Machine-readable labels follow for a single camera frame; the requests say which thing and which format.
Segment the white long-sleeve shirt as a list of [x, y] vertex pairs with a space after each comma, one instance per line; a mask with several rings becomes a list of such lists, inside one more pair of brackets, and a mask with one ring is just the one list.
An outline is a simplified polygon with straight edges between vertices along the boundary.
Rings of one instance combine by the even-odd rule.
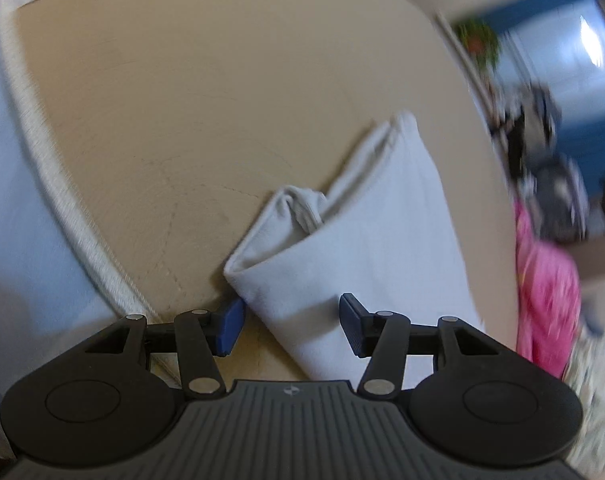
[[314, 380], [358, 382], [365, 370], [338, 319], [348, 292], [416, 324], [482, 324], [439, 172], [408, 112], [368, 133], [328, 191], [280, 188], [223, 274]]

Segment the pile of dark clothes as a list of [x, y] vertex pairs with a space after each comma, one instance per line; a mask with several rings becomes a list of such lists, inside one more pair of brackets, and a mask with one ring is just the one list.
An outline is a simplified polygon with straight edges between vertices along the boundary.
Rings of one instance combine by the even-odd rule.
[[556, 144], [556, 128], [563, 112], [551, 89], [541, 82], [509, 84], [492, 90], [491, 138], [497, 143], [508, 177], [525, 177], [530, 159]]

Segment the pink quilt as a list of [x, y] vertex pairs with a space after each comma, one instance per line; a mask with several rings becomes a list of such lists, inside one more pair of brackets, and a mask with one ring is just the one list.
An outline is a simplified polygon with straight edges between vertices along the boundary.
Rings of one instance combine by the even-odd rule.
[[514, 203], [519, 356], [563, 376], [578, 329], [581, 292], [573, 259], [534, 233], [525, 204]]

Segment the floral white-green quilt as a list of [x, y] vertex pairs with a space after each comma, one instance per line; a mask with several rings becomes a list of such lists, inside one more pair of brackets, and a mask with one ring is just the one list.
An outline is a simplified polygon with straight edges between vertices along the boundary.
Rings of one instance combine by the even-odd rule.
[[567, 462], [588, 479], [605, 471], [605, 335], [580, 328], [564, 382], [583, 407], [583, 423]]

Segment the clear plastic storage bin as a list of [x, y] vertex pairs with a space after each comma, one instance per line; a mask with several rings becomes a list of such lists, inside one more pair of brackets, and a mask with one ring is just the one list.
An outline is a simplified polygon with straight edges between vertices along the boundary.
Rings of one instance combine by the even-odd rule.
[[534, 188], [528, 207], [538, 237], [566, 245], [605, 236], [605, 177], [602, 193], [591, 200], [571, 158], [546, 155], [529, 170]]

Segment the potted green plant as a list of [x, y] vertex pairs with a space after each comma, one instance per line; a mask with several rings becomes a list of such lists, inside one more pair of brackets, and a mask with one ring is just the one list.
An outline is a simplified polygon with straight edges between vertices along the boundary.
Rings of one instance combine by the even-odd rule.
[[494, 29], [480, 18], [467, 18], [453, 27], [455, 35], [478, 70], [488, 72], [499, 64], [501, 44]]

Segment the window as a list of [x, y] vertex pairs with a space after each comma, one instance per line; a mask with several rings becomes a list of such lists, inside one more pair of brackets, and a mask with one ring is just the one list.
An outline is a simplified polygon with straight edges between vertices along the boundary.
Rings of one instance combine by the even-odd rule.
[[579, 0], [501, 36], [494, 72], [503, 89], [537, 84], [551, 92], [567, 125], [605, 118], [605, 13]]

